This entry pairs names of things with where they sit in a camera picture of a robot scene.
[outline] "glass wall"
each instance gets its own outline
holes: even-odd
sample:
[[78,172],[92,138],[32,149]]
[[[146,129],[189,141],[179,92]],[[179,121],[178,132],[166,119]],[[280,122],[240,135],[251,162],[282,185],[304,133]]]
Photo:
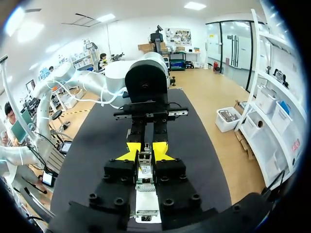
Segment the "glass wall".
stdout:
[[249,22],[222,22],[222,73],[246,89],[252,57]]
[[[259,30],[268,33],[268,27],[259,25]],[[270,63],[269,43],[260,41],[260,69],[265,70]],[[255,25],[251,21],[225,21],[207,25],[207,62],[217,62],[221,73],[245,90],[250,91],[256,68],[257,44]]]
[[219,23],[211,23],[207,25],[207,63],[213,65],[217,62],[218,67],[221,64],[221,34]]

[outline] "person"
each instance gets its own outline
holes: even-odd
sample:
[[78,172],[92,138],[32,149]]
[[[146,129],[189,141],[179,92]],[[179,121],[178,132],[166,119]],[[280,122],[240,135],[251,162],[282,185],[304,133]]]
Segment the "person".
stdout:
[[107,65],[107,60],[106,60],[107,54],[102,53],[100,55],[100,61],[98,62],[98,70],[103,69]]
[[[5,127],[7,131],[1,132],[2,145],[9,146],[10,141],[11,141],[12,146],[16,147],[18,146],[18,141],[11,130],[11,127],[16,122],[16,117],[9,102],[5,104],[4,111],[5,111],[5,115],[7,116],[7,121],[5,123]],[[40,194],[38,193],[38,191],[35,190],[34,187],[31,185],[31,184],[34,184],[41,191],[47,192],[46,188],[42,184],[42,177],[38,178],[35,175],[35,173],[27,165],[15,166],[13,164],[10,164],[10,162],[7,162],[7,163],[9,163],[8,167],[9,167],[10,173],[11,172],[16,173],[13,183],[12,183],[12,186],[14,188],[16,188],[17,190],[20,190],[23,187],[28,187],[28,189],[32,190],[33,194],[36,197],[40,197]]]
[[4,106],[4,112],[7,117],[4,125],[6,127],[6,133],[1,135],[2,144],[7,145],[9,140],[11,141],[12,145],[16,147],[18,145],[18,140],[16,139],[15,135],[13,134],[11,127],[15,124],[16,118],[15,113],[12,110],[12,107],[9,102],[7,102]]

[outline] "black mat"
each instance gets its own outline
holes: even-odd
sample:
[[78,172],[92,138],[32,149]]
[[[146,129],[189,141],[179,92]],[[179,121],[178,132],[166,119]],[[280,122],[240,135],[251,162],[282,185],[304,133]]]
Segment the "black mat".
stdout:
[[[214,207],[221,212],[231,206],[231,198],[212,142],[184,92],[169,90],[168,98],[189,108],[188,116],[168,122],[168,155],[184,161],[188,179],[202,196],[202,209]],[[51,202],[53,213],[68,209],[70,200],[87,206],[89,194],[104,174],[106,161],[127,153],[126,134],[132,121],[116,121],[113,117],[116,111],[110,105],[95,104],[88,114],[56,180]],[[146,134],[151,139],[152,127],[147,127]]]

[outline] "laptop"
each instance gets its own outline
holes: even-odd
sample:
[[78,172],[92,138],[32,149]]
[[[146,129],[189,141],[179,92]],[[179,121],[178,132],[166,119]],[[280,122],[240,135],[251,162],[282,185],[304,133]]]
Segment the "laptop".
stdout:
[[[22,117],[25,120],[26,124],[32,123],[29,111],[26,110],[22,113]],[[24,131],[23,127],[20,125],[19,121],[16,121],[15,124],[11,127],[13,134],[15,135],[16,139],[19,143],[23,143],[26,137],[26,131]]]

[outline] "fire extinguisher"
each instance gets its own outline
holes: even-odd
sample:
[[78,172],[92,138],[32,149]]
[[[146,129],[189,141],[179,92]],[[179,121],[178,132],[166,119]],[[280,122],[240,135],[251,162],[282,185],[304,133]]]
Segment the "fire extinguisher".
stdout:
[[218,63],[217,62],[214,62],[214,65],[213,65],[213,71],[215,71],[215,69],[218,67]]

